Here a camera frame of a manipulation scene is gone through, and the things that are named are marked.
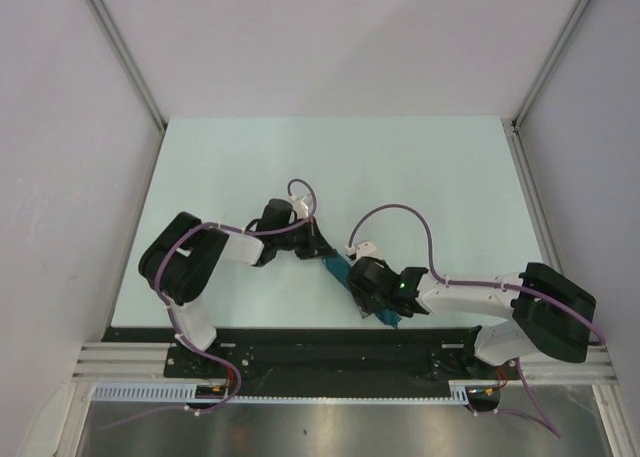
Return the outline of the teal cloth napkin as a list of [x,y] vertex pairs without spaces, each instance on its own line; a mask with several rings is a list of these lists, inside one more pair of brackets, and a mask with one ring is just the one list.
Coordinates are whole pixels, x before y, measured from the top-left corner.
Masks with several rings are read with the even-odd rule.
[[[349,285],[347,276],[351,269],[350,264],[341,256],[323,257],[322,262],[326,270],[347,290]],[[383,325],[397,329],[402,317],[392,310],[383,310],[375,313],[376,318]]]

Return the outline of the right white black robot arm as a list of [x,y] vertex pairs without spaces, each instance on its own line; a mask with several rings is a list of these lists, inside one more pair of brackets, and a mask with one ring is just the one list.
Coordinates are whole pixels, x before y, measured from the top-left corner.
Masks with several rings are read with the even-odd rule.
[[483,327],[461,353],[463,370],[484,378],[509,360],[542,353],[566,363],[586,360],[596,299],[551,267],[530,263],[521,273],[490,281],[437,278],[421,267],[395,273],[378,258],[358,259],[348,288],[366,314],[390,310],[402,317],[462,312],[499,318]]

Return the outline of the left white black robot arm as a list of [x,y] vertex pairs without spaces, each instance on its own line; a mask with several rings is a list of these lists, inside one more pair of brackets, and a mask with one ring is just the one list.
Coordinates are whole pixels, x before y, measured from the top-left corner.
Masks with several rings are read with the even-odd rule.
[[181,212],[143,253],[138,272],[164,303],[178,341],[189,347],[185,362],[197,375],[210,376],[221,364],[220,351],[211,346],[217,331],[202,298],[218,263],[263,267],[280,251],[301,260],[337,255],[311,215],[312,204],[310,196],[273,198],[240,230]]

